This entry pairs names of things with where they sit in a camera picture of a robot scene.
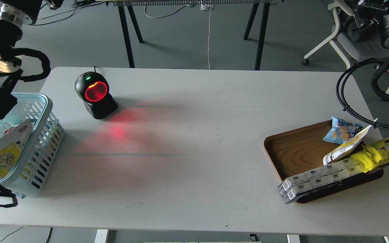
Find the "white chair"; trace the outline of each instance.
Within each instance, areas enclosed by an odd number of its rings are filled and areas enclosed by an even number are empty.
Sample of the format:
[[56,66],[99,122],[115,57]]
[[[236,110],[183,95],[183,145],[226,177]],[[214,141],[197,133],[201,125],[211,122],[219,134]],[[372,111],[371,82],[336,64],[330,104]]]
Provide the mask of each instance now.
[[356,43],[351,41],[346,33],[340,32],[341,23],[338,17],[339,9],[343,10],[347,15],[353,17],[352,8],[345,4],[343,0],[334,0],[333,3],[329,4],[328,10],[332,10],[334,17],[333,32],[329,35],[329,37],[319,43],[318,46],[307,53],[301,63],[304,66],[309,64],[309,56],[318,51],[326,43],[330,43],[346,64],[346,68],[350,68],[357,61],[363,61],[369,58],[376,58],[378,60],[388,59],[389,49],[385,49],[381,46],[381,40],[378,35],[377,28],[371,28],[371,31],[368,31],[367,33],[365,32],[365,40]]

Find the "wooden tray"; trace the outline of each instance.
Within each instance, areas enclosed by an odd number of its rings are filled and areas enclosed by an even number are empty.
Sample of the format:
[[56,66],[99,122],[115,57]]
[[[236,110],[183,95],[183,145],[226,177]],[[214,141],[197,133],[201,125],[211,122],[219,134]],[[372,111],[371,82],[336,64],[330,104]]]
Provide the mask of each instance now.
[[[323,157],[339,144],[322,140],[330,131],[332,120],[316,123],[300,129],[272,135],[264,140],[267,152],[281,181],[287,177],[323,166]],[[362,150],[361,144],[354,152]],[[355,176],[342,183],[301,197],[298,203],[307,203],[327,195],[382,177],[383,170]]]
[[322,140],[332,120],[267,137],[264,148],[281,181],[323,166],[322,158],[339,144]]

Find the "barcode scanner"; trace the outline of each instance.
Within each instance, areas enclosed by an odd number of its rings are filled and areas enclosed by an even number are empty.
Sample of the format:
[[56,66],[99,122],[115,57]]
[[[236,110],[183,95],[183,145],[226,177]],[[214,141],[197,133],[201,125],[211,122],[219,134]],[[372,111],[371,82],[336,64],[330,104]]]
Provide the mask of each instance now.
[[86,72],[77,77],[74,89],[83,100],[86,110],[95,118],[103,119],[118,108],[109,93],[109,84],[102,74]]

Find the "yellow snack package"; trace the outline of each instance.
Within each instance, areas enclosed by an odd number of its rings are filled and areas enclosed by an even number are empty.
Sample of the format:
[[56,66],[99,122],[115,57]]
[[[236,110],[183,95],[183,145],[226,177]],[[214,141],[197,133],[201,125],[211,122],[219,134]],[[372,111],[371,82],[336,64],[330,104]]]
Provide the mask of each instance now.
[[21,155],[21,151],[15,143],[11,143],[0,150],[0,177],[6,177],[14,168]]
[[363,151],[351,155],[351,158],[361,162],[363,172],[371,171],[378,166],[389,163],[389,137],[364,146]]

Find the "snack bag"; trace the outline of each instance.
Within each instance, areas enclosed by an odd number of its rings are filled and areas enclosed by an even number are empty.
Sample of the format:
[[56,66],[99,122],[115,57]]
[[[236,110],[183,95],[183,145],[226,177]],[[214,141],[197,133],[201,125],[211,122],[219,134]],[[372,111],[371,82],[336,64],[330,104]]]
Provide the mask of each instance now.
[[358,123],[348,123],[345,120],[331,117],[332,119],[332,128],[323,138],[324,141],[330,143],[343,144],[347,140],[354,137],[357,133],[363,129],[362,124]]
[[363,172],[371,171],[378,166],[389,163],[389,137],[363,147],[363,151],[351,155],[361,162]]
[[324,165],[327,165],[329,163],[335,162],[345,156],[348,156],[351,154],[351,152],[358,146],[358,144],[361,143],[363,140],[363,137],[369,132],[369,129],[372,127],[372,125],[367,126],[363,130],[361,130],[357,135],[349,139],[348,141],[344,142],[342,145],[335,148],[333,151],[326,154],[322,161]]
[[32,123],[27,119],[0,138],[0,180],[16,167],[32,131]]

